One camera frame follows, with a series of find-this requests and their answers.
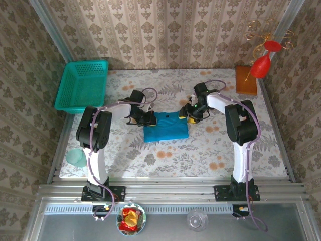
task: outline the table surface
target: table surface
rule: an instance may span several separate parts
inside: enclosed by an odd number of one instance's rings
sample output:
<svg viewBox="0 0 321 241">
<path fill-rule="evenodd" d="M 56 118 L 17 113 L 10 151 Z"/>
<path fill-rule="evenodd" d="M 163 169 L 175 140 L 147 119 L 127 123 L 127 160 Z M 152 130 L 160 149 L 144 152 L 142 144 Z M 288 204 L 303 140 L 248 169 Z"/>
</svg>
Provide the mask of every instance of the table surface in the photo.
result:
<svg viewBox="0 0 321 241">
<path fill-rule="evenodd" d="M 133 89 L 153 87 L 158 92 L 152 104 L 155 112 L 176 112 L 187 103 L 197 83 L 221 79 L 227 83 L 226 96 L 253 102 L 262 135 L 254 145 L 252 172 L 254 177 L 286 177 L 279 146 L 266 108 L 260 85 L 257 96 L 236 94 L 234 69 L 185 70 L 122 70 L 109 71 L 105 104 L 130 96 Z M 208 84 L 219 89 L 220 83 Z M 147 100 L 155 94 L 146 93 Z M 230 177 L 234 167 L 234 150 L 227 131 L 225 116 L 217 110 L 198 124 L 188 124 L 189 138 L 145 143 L 143 128 L 126 125 L 119 120 L 111 125 L 109 142 L 105 148 L 105 167 L 110 177 Z M 76 131 L 82 115 L 75 115 L 66 153 L 79 148 Z M 86 177 L 87 167 L 78 168 L 66 161 L 66 153 L 59 177 Z"/>
</svg>

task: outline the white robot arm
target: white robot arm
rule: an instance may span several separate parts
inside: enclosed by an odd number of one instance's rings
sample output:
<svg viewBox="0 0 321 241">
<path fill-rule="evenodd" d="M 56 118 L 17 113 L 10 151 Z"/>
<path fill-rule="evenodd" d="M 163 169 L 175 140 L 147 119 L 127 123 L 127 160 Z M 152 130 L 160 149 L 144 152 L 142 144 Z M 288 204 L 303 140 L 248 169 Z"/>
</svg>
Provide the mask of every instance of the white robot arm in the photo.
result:
<svg viewBox="0 0 321 241">
<path fill-rule="evenodd" d="M 150 104 L 142 103 L 145 95 L 133 90 L 131 96 L 121 99 L 119 102 L 98 110 L 94 107 L 87 107 L 80 121 L 76 132 L 76 139 L 80 142 L 80 146 L 84 148 L 86 158 L 88 160 L 88 180 L 83 189 L 82 201 L 110 201 L 110 193 L 106 192 L 109 186 L 108 174 L 105 168 L 104 147 L 108 143 L 111 122 L 122 118 L 128 118 L 127 124 L 137 126 L 156 125 L 156 118 L 153 111 L 149 111 Z M 96 121 L 92 134 L 92 151 L 90 148 L 90 131 L 94 116 Z M 123 201 L 125 197 L 125 187 L 109 187 L 118 197 L 119 201 Z"/>
<path fill-rule="evenodd" d="M 217 109 L 219 112 L 225 115 L 225 107 L 236 105 L 233 102 L 227 101 L 219 96 L 218 92 L 211 93 L 206 96 L 207 105 L 209 108 Z M 233 142 L 234 146 L 234 170 L 233 170 L 233 177 L 238 183 L 245 183 L 246 181 L 246 161 L 247 161 L 247 151 L 248 144 L 250 141 L 243 143 L 240 145 L 237 142 Z M 250 166 L 248 167 L 249 170 L 249 179 L 252 179 L 252 170 L 251 170 L 251 162 L 252 162 L 252 150 L 253 150 L 254 143 L 250 146 Z"/>
<path fill-rule="evenodd" d="M 254 185 L 251 172 L 253 141 L 258 135 L 258 129 L 253 119 L 256 116 L 252 102 L 249 100 L 241 103 L 232 102 L 231 99 L 221 95 L 218 90 L 208 90 L 205 83 L 197 84 L 194 91 L 197 103 L 186 104 L 180 110 L 180 117 L 189 118 L 189 123 L 198 123 L 205 119 L 203 118 L 204 112 L 217 109 L 225 115 L 227 134 L 234 146 L 234 170 L 231 176 L 231 184 L 230 186 L 215 187 L 216 201 L 245 201 L 245 184 L 247 181 L 251 198 L 259 200 L 259 194 L 256 194 L 258 188 Z"/>
</svg>

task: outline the transparent cup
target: transparent cup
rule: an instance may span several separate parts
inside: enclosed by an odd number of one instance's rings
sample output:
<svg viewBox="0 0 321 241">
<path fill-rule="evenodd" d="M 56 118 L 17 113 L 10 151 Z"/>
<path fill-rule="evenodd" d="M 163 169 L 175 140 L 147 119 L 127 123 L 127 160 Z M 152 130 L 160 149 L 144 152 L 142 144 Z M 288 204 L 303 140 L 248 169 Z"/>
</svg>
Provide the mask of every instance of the transparent cup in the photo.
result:
<svg viewBox="0 0 321 241">
<path fill-rule="evenodd" d="M 69 164 L 76 167 L 85 167 L 87 165 L 86 154 L 82 148 L 71 149 L 67 153 L 66 160 Z"/>
<path fill-rule="evenodd" d="M 209 224 L 209 219 L 204 211 L 200 209 L 193 209 L 187 215 L 187 225 L 189 229 L 195 232 L 201 232 Z"/>
</svg>

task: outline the clear plastic cup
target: clear plastic cup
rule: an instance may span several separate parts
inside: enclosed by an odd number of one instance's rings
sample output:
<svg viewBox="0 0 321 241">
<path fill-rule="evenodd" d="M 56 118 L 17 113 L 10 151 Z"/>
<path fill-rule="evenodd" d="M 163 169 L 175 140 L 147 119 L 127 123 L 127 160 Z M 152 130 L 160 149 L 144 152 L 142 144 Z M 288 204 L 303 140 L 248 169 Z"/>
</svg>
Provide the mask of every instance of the clear plastic cup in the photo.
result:
<svg viewBox="0 0 321 241">
<path fill-rule="evenodd" d="M 209 219 L 207 218 L 206 213 L 200 209 L 193 209 L 187 215 L 187 225 L 189 229 L 195 232 L 201 232 L 209 224 Z"/>
</svg>

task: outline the aluminum frame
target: aluminum frame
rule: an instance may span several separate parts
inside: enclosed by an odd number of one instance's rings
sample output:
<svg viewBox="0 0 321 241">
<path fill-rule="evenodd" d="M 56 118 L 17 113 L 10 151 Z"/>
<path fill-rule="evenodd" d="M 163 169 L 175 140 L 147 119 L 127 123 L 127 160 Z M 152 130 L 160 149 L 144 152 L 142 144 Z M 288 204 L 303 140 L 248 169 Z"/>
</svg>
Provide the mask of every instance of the aluminum frame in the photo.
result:
<svg viewBox="0 0 321 241">
<path fill-rule="evenodd" d="M 65 156 L 65 152 L 66 152 L 66 148 L 69 140 L 69 135 L 72 128 L 72 123 L 74 121 L 74 116 L 75 115 L 71 115 L 71 114 L 66 115 L 66 119 L 61 130 L 58 145 L 57 145 L 55 155 L 52 161 L 52 165 L 50 168 L 47 184 L 52 183 L 54 176 L 57 175 L 56 171 L 60 169 L 62 161 L 64 160 L 64 156 Z"/>
<path fill-rule="evenodd" d="M 57 26 L 55 25 L 54 20 L 50 12 L 47 9 L 46 4 L 43 0 L 30 0 L 31 5 L 34 7 L 37 15 L 39 16 L 41 22 L 44 24 L 47 32 L 49 33 L 50 37 L 54 41 L 55 45 L 57 46 L 60 54 L 64 58 L 66 63 L 74 61 L 72 53 L 69 51 L 67 44 L 61 32 L 58 30 Z"/>
<path fill-rule="evenodd" d="M 282 16 L 281 21 L 279 22 L 276 30 L 274 31 L 274 36 L 276 37 L 283 37 L 285 35 L 285 31 L 288 30 L 297 13 L 300 11 L 302 5 L 304 4 L 305 0 L 292 0 L 290 1 L 289 5 L 287 6 L 284 15 Z M 272 58 L 274 57 L 275 52 L 272 52 L 270 54 L 270 59 L 272 60 Z"/>
<path fill-rule="evenodd" d="M 140 204 L 235 204 L 244 202 L 215 202 L 214 185 L 228 185 L 227 178 L 207 178 L 207 180 L 191 180 L 178 178 L 178 180 L 152 180 L 148 178 L 114 179 L 110 185 L 125 185 L 127 187 L 125 202 Z M 85 181 L 63 181 L 57 184 L 40 185 L 38 199 L 33 209 L 30 222 L 27 226 L 24 240 L 38 240 L 45 208 L 47 204 L 81 203 L 82 188 Z M 295 203 L 300 220 L 308 241 L 320 240 L 319 230 L 308 203 L 308 194 L 302 183 L 291 183 L 288 180 L 257 179 L 261 201 L 255 205 L 271 203 Z"/>
<path fill-rule="evenodd" d="M 264 98 L 264 101 L 265 101 L 265 104 L 266 104 L 267 112 L 268 112 L 269 117 L 271 119 L 271 124 L 272 124 L 273 130 L 274 130 L 276 142 L 277 142 L 277 144 L 279 146 L 279 149 L 280 149 L 280 152 L 281 152 L 281 155 L 282 155 L 282 160 L 283 160 L 283 163 L 284 163 L 285 168 L 287 170 L 287 174 L 289 175 L 289 178 L 290 178 L 291 182 L 296 182 L 296 179 L 295 179 L 295 176 L 294 176 L 294 173 L 293 173 L 293 169 L 291 167 L 289 157 L 288 157 L 288 155 L 286 153 L 286 149 L 285 149 L 285 146 L 284 146 L 284 143 L 283 143 L 283 140 L 282 140 L 281 132 L 280 132 L 279 127 L 277 126 L 276 118 L 275 118 L 275 115 L 274 115 L 274 112 L 273 112 L 273 108 L 272 108 L 269 96 L 267 94 L 267 91 L 266 91 L 266 88 L 265 88 L 265 85 L 264 85 L 264 82 L 263 82 L 263 79 L 258 79 L 258 82 L 259 82 L 259 85 L 261 87 L 261 91 L 262 91 L 262 95 L 263 95 L 263 98 Z"/>
</svg>

